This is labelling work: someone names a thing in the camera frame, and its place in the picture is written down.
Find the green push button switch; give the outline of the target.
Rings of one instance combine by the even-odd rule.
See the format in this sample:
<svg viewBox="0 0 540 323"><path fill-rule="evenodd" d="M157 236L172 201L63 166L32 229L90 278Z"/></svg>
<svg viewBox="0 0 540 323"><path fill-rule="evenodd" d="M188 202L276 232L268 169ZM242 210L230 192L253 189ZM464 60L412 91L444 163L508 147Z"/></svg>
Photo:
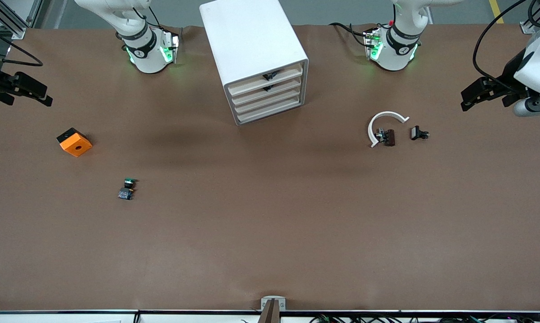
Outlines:
<svg viewBox="0 0 540 323"><path fill-rule="evenodd" d="M118 198L121 200L132 200L135 192L136 179L125 178L122 188L118 192Z"/></svg>

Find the white drawer cabinet housing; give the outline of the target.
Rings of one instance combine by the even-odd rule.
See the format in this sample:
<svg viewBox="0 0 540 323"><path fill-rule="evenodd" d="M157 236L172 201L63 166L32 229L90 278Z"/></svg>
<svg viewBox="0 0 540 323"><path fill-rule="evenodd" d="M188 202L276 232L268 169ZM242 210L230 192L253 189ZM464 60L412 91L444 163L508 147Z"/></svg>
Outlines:
<svg viewBox="0 0 540 323"><path fill-rule="evenodd" d="M219 78L236 122L227 84L302 63L305 102L309 59L279 0L213 0L199 7Z"/></svg>

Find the orange and black block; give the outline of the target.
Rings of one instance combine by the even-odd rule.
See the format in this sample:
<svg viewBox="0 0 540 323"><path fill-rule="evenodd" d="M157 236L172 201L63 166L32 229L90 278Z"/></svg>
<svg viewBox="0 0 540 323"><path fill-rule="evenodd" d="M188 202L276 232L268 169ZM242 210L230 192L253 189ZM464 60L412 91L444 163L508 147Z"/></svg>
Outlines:
<svg viewBox="0 0 540 323"><path fill-rule="evenodd" d="M74 127L69 128L56 139L63 151L75 157L83 155L93 147L89 139Z"/></svg>

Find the white curved plastic piece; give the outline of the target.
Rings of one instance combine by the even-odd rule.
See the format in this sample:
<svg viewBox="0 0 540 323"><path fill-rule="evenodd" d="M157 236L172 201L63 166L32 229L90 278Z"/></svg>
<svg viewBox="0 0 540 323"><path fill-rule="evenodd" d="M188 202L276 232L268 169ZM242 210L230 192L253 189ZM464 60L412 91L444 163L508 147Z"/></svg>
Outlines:
<svg viewBox="0 0 540 323"><path fill-rule="evenodd" d="M397 112L391 112L391 111L379 112L376 115L372 116L372 118L370 119L368 123L368 128L367 128L368 137L369 137L369 140L371 141L371 145L370 145L371 148L374 148L378 143L380 143L380 141L378 140L378 137L374 134L373 124L378 118L382 118L382 117L391 117L391 118L397 119L401 123L406 123L410 119L409 117L405 117Z"/></svg>

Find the small brown component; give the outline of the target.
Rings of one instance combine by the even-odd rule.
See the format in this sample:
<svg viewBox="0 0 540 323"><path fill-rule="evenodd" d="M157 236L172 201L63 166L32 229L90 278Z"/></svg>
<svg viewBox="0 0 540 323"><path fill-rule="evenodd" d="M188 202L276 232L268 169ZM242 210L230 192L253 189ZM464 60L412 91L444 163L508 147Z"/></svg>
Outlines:
<svg viewBox="0 0 540 323"><path fill-rule="evenodd" d="M375 136L380 144L387 147L395 146L395 131L393 129L384 130L380 127L375 133Z"/></svg>

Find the brown table cover sheet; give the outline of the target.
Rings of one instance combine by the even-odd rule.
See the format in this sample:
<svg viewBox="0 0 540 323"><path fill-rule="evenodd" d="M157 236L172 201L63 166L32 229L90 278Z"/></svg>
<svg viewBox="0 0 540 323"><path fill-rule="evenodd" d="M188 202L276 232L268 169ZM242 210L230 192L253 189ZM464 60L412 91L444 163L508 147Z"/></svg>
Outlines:
<svg viewBox="0 0 540 323"><path fill-rule="evenodd" d="M540 310L540 116L461 110L482 29L430 26L385 72L297 26L305 105L243 126L201 27L157 75L113 31L28 31L44 66L4 69L53 105L0 103L0 310ZM371 148L387 111L410 119L378 118L395 146ZM56 139L71 127L79 157Z"/></svg>

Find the aluminium frame extrusion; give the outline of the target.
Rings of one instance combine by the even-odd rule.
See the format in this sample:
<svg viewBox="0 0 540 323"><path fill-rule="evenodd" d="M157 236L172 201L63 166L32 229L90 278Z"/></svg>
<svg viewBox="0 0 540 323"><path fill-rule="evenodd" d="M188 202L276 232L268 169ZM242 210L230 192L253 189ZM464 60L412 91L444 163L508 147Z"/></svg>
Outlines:
<svg viewBox="0 0 540 323"><path fill-rule="evenodd" d="M3 0L0 0L0 25L13 34L13 39L23 39L28 24Z"/></svg>
<svg viewBox="0 0 540 323"><path fill-rule="evenodd" d="M540 0L531 0L527 8L527 19L520 22L523 34L532 35L540 30Z"/></svg>

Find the white table edge rail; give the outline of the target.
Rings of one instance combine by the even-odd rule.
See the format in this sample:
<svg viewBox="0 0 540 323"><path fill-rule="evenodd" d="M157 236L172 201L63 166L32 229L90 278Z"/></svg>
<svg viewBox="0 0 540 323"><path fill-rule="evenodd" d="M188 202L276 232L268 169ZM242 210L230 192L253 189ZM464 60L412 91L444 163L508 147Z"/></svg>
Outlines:
<svg viewBox="0 0 540 323"><path fill-rule="evenodd" d="M540 323L540 311L286 310L13 310L0 323Z"/></svg>

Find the grey bracket with post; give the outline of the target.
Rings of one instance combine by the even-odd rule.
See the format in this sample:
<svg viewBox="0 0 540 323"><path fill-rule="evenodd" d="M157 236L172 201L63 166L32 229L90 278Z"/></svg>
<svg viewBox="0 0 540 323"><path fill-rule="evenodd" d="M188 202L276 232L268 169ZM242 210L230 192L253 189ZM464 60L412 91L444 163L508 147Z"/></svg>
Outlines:
<svg viewBox="0 0 540 323"><path fill-rule="evenodd" d="M286 311L286 298L264 296L261 298L261 314L257 323L281 323L281 313Z"/></svg>

